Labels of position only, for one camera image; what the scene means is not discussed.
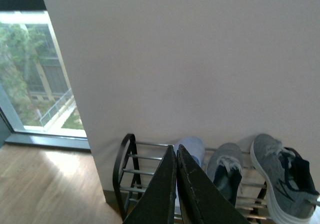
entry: glass pane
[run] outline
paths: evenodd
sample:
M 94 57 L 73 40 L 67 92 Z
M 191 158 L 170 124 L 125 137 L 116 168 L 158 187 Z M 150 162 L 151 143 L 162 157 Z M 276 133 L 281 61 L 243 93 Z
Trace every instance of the glass pane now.
M 0 12 L 0 106 L 17 132 L 85 137 L 47 12 Z

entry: gray sneaker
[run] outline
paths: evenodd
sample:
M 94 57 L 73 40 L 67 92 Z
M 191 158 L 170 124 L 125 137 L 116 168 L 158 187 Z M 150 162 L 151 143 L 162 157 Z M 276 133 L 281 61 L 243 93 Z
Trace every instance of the gray sneaker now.
M 243 160 L 234 143 L 221 145 L 210 158 L 206 174 L 220 193 L 235 206 L 237 190 L 242 179 Z
M 315 210 L 319 192 L 310 175 L 309 162 L 293 149 L 283 148 L 279 140 L 258 135 L 250 156 L 256 170 L 267 183 L 267 206 L 278 224 L 307 224 Z

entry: wall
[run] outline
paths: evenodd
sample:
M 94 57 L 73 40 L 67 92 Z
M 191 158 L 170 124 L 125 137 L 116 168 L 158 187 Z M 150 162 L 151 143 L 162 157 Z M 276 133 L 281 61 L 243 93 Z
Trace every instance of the wall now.
M 320 189 L 320 0 L 44 0 L 102 187 L 121 139 L 249 146 L 267 132 Z

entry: floor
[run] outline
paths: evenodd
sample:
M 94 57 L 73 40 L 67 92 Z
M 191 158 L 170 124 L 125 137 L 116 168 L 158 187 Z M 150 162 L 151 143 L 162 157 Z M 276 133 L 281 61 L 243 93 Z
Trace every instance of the floor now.
M 5 145 L 0 223 L 122 223 L 105 202 L 89 153 Z

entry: metal rod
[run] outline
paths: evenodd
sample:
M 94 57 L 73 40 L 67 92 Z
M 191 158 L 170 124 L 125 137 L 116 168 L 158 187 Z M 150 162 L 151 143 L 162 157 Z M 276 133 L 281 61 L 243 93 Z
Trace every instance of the metal rod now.
M 147 155 L 137 155 L 137 154 L 128 154 L 129 157 L 149 159 L 149 160 L 162 160 L 162 157 L 147 156 Z
M 136 141 L 135 143 L 139 145 L 152 145 L 152 146 L 163 146 L 163 147 L 169 146 L 169 144 L 164 144 L 164 143 L 152 143 L 152 142 L 141 142 L 141 141 Z
M 122 187 L 120 186 L 120 190 L 132 191 L 137 193 L 144 193 L 145 189 L 133 188 L 133 187 Z
M 151 172 L 151 171 L 132 170 L 132 169 L 123 169 L 123 171 L 128 173 L 133 173 L 133 174 L 154 175 L 154 172 Z

